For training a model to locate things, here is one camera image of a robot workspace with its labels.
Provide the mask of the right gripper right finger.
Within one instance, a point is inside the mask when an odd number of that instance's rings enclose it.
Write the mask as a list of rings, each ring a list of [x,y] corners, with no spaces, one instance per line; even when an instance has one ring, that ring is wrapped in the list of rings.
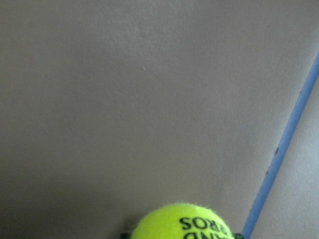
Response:
[[[240,233],[233,234],[234,239],[243,239],[243,236]]]

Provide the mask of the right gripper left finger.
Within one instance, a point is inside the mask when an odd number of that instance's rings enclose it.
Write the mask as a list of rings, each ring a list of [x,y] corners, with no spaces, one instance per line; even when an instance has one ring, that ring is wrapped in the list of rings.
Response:
[[[119,239],[131,239],[132,233],[131,232],[122,232],[120,234]]]

